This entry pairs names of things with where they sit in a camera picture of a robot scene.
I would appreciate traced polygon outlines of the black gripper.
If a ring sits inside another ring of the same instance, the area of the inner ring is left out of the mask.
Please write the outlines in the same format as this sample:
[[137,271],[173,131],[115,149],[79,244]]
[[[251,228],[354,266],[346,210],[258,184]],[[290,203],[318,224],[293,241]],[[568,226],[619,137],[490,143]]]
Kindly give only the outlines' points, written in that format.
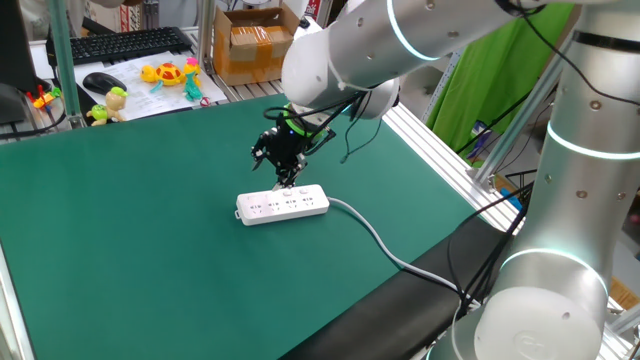
[[273,190],[292,188],[308,164],[303,152],[315,144],[316,140],[300,135],[286,125],[271,128],[260,134],[251,148],[252,170],[269,160],[277,176]]

